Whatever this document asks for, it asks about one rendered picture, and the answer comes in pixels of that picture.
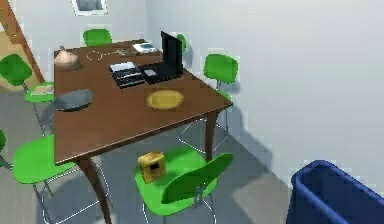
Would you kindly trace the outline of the yellow plate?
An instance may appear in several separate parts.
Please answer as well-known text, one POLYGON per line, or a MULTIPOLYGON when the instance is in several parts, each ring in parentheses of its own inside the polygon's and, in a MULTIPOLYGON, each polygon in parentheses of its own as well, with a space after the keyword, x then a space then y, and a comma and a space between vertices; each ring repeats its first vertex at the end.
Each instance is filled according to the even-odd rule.
POLYGON ((146 98, 149 107, 157 110, 177 108, 182 104, 184 96, 175 90, 159 90, 151 93, 146 98))

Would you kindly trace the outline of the green chair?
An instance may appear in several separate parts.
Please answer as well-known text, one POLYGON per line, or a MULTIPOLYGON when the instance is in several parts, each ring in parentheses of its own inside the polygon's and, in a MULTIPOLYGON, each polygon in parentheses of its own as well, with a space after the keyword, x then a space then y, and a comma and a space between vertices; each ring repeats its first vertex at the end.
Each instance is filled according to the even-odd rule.
POLYGON ((89 29, 83 32, 84 43, 87 47, 112 43, 112 37, 107 29, 89 29))
POLYGON ((219 176, 233 161, 231 153, 221 153, 207 162, 193 148, 179 146, 163 153, 166 163, 166 175, 146 184, 142 178, 139 164, 135 168, 135 183, 143 200, 141 207, 145 224, 150 224, 148 212, 162 218, 162 224, 168 224, 167 218, 187 208, 205 205, 217 224, 213 191, 219 176))
POLYGON ((0 164, 11 170, 13 178, 20 184, 28 184, 33 187, 36 198, 42 209, 42 216, 46 224, 62 224, 72 217, 90 208, 90 205, 80 209, 71 216, 61 221, 55 222, 49 215, 48 209, 44 204, 44 190, 47 189, 51 196, 54 196, 49 187, 49 183, 73 172, 81 170, 90 182, 98 200, 92 203, 92 206, 100 204, 103 217, 106 224, 112 224, 109 211, 111 204, 108 194, 110 188, 105 178, 103 170, 98 163, 91 158, 75 159, 74 161, 58 164, 55 160, 55 138, 53 134, 44 135, 33 141, 23 144, 14 155, 13 162, 8 163, 2 156, 7 139, 0 129, 0 164))
POLYGON ((38 113, 37 104, 53 102, 54 83, 43 82, 33 87, 28 87, 26 80, 32 76, 32 69, 18 54, 10 54, 0 60, 0 76, 12 86, 23 87, 24 100, 33 105, 40 132, 42 135, 45 135, 52 118, 46 124, 43 124, 38 113))
POLYGON ((182 55, 184 55, 187 46, 186 38, 182 33, 178 33, 176 38, 181 42, 182 55))
MULTIPOLYGON (((231 96, 221 90, 221 84, 231 84, 236 80, 237 74, 238 74, 238 61, 228 55, 223 54, 209 54, 205 58, 204 62, 204 76, 208 79, 216 80, 216 87, 214 88, 220 95, 225 97, 227 100, 232 102, 231 96)), ((222 143, 227 141, 229 137, 229 130, 228 130, 228 109, 224 110, 224 120, 225 120, 225 126, 222 127, 220 124, 215 123, 216 127, 222 128, 224 132, 223 139, 212 149, 212 151, 215 151, 222 143)), ((192 147, 194 150, 197 150, 200 153, 205 154, 205 150, 199 149, 198 147, 192 145, 191 143, 188 143, 183 139, 183 134, 196 122, 206 122, 207 120, 204 118, 201 118, 199 120, 196 120, 189 125, 185 127, 185 129, 180 133, 178 140, 189 146, 192 147)))

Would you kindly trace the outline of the black laptop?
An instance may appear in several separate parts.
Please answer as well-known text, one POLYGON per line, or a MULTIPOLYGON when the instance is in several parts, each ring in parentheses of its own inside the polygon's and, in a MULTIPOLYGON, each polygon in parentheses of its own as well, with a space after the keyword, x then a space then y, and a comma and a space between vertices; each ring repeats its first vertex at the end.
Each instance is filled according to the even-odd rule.
POLYGON ((182 42, 164 31, 161 37, 163 61, 138 67, 149 84, 179 78, 183 74, 182 42))

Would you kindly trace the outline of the yellow box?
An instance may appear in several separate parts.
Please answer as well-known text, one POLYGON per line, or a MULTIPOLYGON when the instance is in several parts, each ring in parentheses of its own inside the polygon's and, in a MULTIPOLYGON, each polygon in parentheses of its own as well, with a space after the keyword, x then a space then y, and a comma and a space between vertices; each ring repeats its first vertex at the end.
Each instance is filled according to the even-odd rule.
POLYGON ((149 184, 166 175, 164 154, 160 151, 149 152, 138 158, 141 175, 146 184, 149 184))

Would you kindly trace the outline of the brown wooden table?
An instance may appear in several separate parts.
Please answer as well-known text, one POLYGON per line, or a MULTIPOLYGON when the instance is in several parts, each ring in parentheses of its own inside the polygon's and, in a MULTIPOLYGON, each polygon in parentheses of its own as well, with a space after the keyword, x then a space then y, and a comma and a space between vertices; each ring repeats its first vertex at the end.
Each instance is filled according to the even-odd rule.
POLYGON ((72 48, 80 59, 81 68, 72 72, 54 71, 55 94, 78 89, 93 93, 92 103, 78 112, 54 113, 55 160, 58 164, 102 155, 119 147, 138 142, 172 128, 207 119, 205 158, 212 159, 212 145, 218 114, 232 103, 188 71, 177 79, 156 84, 141 84, 120 89, 109 66, 121 62, 135 65, 158 63, 162 53, 119 56, 118 49, 131 50, 134 40, 72 48), (174 110, 150 108, 146 98, 158 90, 177 90, 183 103, 174 110))

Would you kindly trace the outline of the black and white book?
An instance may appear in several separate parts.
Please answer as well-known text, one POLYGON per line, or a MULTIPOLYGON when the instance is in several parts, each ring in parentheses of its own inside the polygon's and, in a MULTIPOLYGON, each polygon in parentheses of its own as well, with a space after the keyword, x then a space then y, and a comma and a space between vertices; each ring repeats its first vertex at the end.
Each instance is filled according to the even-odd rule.
POLYGON ((111 64, 109 69, 112 78, 120 89, 139 85, 145 82, 142 73, 133 62, 111 64))

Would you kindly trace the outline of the white and blue book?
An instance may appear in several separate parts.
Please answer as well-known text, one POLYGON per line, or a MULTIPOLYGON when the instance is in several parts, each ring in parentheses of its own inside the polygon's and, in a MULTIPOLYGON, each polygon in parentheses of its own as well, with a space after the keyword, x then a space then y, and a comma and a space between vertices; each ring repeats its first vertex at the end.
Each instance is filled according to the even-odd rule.
POLYGON ((156 52, 157 49, 151 44, 151 43, 140 43, 140 44, 134 44, 133 45, 133 48, 143 54, 143 53, 152 53, 152 52, 156 52))

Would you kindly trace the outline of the dark grey oval dish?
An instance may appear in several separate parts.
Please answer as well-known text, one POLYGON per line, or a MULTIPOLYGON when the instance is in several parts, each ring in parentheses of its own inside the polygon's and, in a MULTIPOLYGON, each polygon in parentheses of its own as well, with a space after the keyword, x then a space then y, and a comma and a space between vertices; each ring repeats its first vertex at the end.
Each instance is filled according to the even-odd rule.
POLYGON ((54 107, 57 111, 69 112, 85 108, 92 101, 93 93, 89 89, 79 89, 56 96, 54 107))

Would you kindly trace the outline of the blue bin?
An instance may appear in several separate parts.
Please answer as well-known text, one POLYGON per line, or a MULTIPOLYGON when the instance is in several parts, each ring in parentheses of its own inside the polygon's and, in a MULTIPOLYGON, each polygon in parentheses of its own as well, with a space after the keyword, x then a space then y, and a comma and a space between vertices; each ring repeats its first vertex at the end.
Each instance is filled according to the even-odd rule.
POLYGON ((326 160, 291 178, 286 224, 384 224, 384 198, 326 160))

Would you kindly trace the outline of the brown wooden beam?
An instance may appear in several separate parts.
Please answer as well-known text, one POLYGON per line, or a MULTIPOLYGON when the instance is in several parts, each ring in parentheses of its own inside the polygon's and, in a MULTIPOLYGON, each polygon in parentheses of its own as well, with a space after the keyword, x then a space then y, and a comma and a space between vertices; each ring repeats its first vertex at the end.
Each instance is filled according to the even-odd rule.
POLYGON ((8 0, 0 0, 0 24, 5 29, 5 32, 12 44, 19 44, 23 49, 28 62, 31 64, 33 72, 36 74, 37 80, 40 83, 45 81, 38 64, 33 56, 33 53, 27 43, 23 31, 16 19, 16 16, 11 8, 8 0))

